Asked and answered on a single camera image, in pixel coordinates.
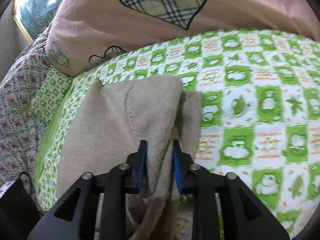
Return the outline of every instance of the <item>wall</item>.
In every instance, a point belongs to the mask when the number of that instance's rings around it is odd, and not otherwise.
[[[13,7],[14,0],[11,1],[0,19],[0,81],[15,58],[29,44],[13,19]]]

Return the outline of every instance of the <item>beige towel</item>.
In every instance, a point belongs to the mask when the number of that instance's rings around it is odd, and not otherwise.
[[[127,197],[132,239],[173,239],[179,194],[171,174],[172,140],[193,155],[200,136],[202,94],[182,90],[175,76],[102,86],[99,80],[69,127],[57,177],[57,197],[85,171],[109,172],[148,142],[149,197]]]

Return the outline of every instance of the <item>pillowcase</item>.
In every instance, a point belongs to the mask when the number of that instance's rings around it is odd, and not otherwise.
[[[46,54],[58,70],[76,76],[125,51],[225,28],[320,39],[306,0],[63,0]]]
[[[50,124],[72,80],[51,65],[41,88],[30,102],[29,113]]]

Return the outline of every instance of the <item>green checkered fabric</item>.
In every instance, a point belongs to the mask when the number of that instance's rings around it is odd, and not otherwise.
[[[72,80],[72,77],[50,66],[40,90],[30,102],[30,114],[50,124]]]
[[[194,34],[80,74],[44,159],[41,206],[47,210],[56,201],[64,139],[92,82],[162,74],[203,93],[195,162],[216,174],[236,173],[290,237],[297,235],[320,201],[320,43],[271,30]],[[192,213],[180,213],[177,227],[179,240],[190,239]]]

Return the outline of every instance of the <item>metal screw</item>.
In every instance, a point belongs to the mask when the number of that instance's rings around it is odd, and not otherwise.
[[[235,174],[233,172],[228,172],[227,173],[227,178],[228,179],[236,179],[237,178],[237,174]]]
[[[121,169],[121,170],[127,170],[127,169],[129,169],[129,164],[128,163],[122,163],[122,164],[120,164],[119,165],[119,169]]]
[[[193,163],[190,165],[190,169],[193,170],[193,171],[197,171],[200,169],[200,166],[196,163]]]
[[[91,177],[92,177],[91,172],[85,172],[84,174],[82,174],[82,179],[90,179]]]

